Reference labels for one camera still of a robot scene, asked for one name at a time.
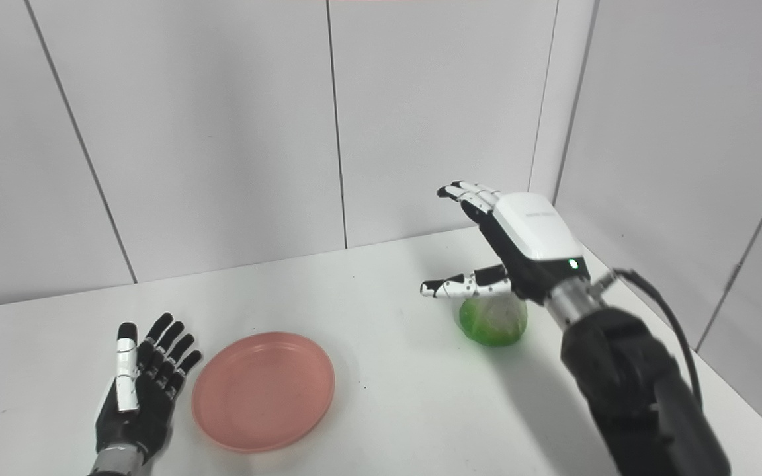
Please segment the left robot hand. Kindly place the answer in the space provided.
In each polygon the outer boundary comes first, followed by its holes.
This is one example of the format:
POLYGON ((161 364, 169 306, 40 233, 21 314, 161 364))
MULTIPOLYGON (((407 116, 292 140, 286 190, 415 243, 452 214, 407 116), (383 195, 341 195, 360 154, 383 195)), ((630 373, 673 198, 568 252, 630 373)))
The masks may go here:
POLYGON ((175 406, 202 359, 183 322, 164 313, 145 337, 133 322, 119 325, 116 374, 95 422, 93 475, 136 475, 171 434, 175 406))

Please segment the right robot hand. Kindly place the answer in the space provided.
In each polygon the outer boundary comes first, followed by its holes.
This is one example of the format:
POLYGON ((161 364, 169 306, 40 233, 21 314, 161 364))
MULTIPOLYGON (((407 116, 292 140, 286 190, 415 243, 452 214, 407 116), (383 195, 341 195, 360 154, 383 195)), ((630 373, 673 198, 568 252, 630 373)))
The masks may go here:
POLYGON ((468 299, 515 294, 521 300, 544 305, 560 283, 570 278, 590 280, 583 246, 544 196, 502 193, 465 181, 440 187, 437 196, 460 204, 500 263, 423 281, 422 296, 468 299))

